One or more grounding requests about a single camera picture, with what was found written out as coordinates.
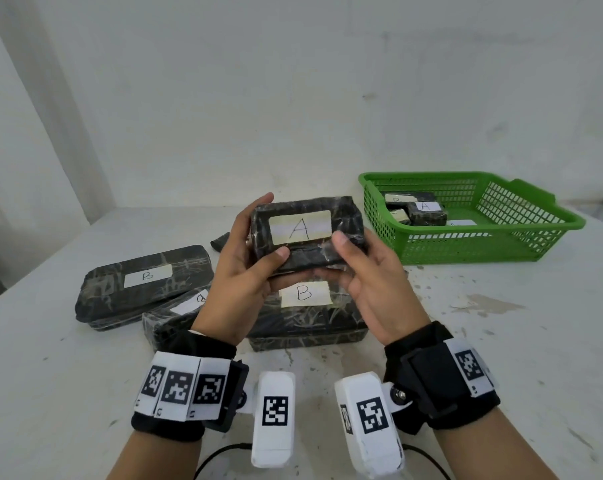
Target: qr-like marker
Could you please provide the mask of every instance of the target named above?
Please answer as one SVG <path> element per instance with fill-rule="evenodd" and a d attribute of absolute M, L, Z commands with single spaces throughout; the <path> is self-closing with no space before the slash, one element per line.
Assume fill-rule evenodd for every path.
<path fill-rule="evenodd" d="M 146 381 L 142 387 L 142 394 L 155 397 L 157 395 L 157 389 L 160 388 L 162 378 L 166 372 L 166 367 L 160 367 L 159 365 L 153 365 L 151 370 L 146 376 Z"/>
<path fill-rule="evenodd" d="M 464 350 L 463 352 L 457 352 L 455 354 L 455 358 L 461 365 L 461 370 L 463 371 L 466 379 L 472 381 L 474 379 L 479 379 L 483 377 L 484 371 L 481 370 L 481 366 L 477 361 L 477 358 L 472 353 L 472 350 Z"/>
<path fill-rule="evenodd" d="M 193 374 L 189 372 L 169 371 L 164 390 L 162 391 L 162 401 L 165 403 L 186 404 L 192 384 Z"/>
<path fill-rule="evenodd" d="M 262 426 L 288 425 L 288 396 L 265 395 Z"/>
<path fill-rule="evenodd" d="M 219 404 L 226 376 L 217 374 L 200 374 L 193 395 L 193 404 Z"/>
<path fill-rule="evenodd" d="M 388 428 L 388 419 L 381 405 L 381 397 L 373 397 L 357 403 L 357 411 L 364 434 Z"/>
<path fill-rule="evenodd" d="M 350 424 L 350 416 L 348 415 L 348 408 L 345 404 L 339 404 L 339 409 L 342 411 L 342 419 L 344 420 L 345 432 L 349 435 L 353 434 L 353 425 Z"/>

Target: green basket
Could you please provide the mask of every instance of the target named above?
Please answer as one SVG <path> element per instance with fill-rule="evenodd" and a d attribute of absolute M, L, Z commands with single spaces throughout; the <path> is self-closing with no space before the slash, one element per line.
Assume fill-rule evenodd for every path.
<path fill-rule="evenodd" d="M 537 261 L 585 220 L 534 185 L 485 172 L 362 173 L 363 208 L 381 239 L 403 264 Z M 448 220 L 477 225 L 406 226 L 386 208 L 381 192 L 428 191 Z"/>

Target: table surface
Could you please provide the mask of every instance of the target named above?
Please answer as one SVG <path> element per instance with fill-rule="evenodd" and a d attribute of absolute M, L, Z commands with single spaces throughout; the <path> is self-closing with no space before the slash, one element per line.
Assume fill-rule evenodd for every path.
<path fill-rule="evenodd" d="M 0 479 L 102 479 L 131 432 L 133 400 L 153 356 L 140 323 L 96 332 L 74 319 L 86 272 L 138 256 L 203 244 L 229 230 L 238 209 L 116 209 L 0 298 Z M 466 336 L 500 383 L 503 410 L 562 479 L 603 479 L 603 224 L 566 234 L 537 263 L 407 267 L 432 318 Z M 333 384 L 384 370 L 369 334 L 358 344 L 238 358 L 297 377 L 295 452 L 283 470 L 259 470 L 227 452 L 202 478 L 355 478 Z M 209 431 L 202 458 L 252 439 L 238 415 Z M 405 442 L 443 462 L 429 428 Z M 410 453 L 395 478 L 438 473 Z"/>

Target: hand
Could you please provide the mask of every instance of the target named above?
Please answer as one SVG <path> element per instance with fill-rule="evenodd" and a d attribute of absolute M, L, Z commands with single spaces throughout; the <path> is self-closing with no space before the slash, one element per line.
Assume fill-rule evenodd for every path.
<path fill-rule="evenodd" d="M 338 269 L 315 269 L 314 274 L 347 290 L 370 332 L 386 346 L 428 325 L 430 319 L 397 255 L 370 230 L 366 229 L 364 236 L 368 256 L 341 231 L 332 236 L 335 249 L 354 276 Z"/>
<path fill-rule="evenodd" d="M 250 214 L 258 205 L 270 203 L 273 198 L 272 193 L 267 193 L 235 218 L 231 235 L 222 249 L 206 304 L 197 315 L 191 330 L 237 346 L 255 324 L 269 293 L 312 276 L 312 270 L 308 270 L 270 278 L 290 256 L 291 251 L 286 247 L 278 248 L 250 266 L 250 252 L 246 243 Z"/>

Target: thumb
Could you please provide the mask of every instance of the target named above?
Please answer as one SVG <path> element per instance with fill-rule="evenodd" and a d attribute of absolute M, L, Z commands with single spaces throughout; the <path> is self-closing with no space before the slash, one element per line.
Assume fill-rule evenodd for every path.
<path fill-rule="evenodd" d="M 377 266 L 366 256 L 363 251 L 355 246 L 350 239 L 340 230 L 333 233 L 333 245 L 344 258 L 346 264 L 354 269 L 354 272 L 360 279 L 366 279 L 369 276 L 374 276 L 377 272 Z"/>
<path fill-rule="evenodd" d="M 264 256 L 250 267 L 248 273 L 251 274 L 258 285 L 264 283 L 278 267 L 286 262 L 291 255 L 291 250 L 286 247 L 277 248 L 274 253 Z"/>

